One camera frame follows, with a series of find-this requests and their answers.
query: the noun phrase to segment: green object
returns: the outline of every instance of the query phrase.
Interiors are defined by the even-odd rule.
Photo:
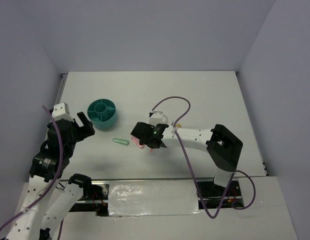
[[[99,130],[113,127],[118,119],[115,104],[105,98],[93,101],[87,109],[87,115]]]
[[[113,138],[113,142],[117,143],[117,144],[122,144],[122,145],[125,145],[125,146],[130,144],[130,141],[128,141],[126,139],[117,138],[117,137]]]

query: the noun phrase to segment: gray wall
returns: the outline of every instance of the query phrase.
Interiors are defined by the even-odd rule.
[[[49,122],[41,106],[52,107],[59,83],[19,6],[0,0],[0,226],[14,215]]]
[[[19,0],[63,73],[239,70],[273,3]]]
[[[239,84],[300,240],[310,239],[310,0],[276,0]]]

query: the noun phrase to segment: teal container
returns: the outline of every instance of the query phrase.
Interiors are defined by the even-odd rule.
[[[117,122],[115,104],[108,99],[92,102],[87,109],[87,115],[94,127],[99,130],[109,129]]]

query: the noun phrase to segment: plastic wrap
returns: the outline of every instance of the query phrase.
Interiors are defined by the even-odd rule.
[[[192,180],[114,181],[109,185],[110,216],[190,215],[199,212]]]

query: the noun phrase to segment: pink marker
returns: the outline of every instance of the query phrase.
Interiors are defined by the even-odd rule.
[[[140,149],[145,148],[145,145],[140,145],[140,140],[137,139],[136,137],[132,136],[130,139],[131,139]]]

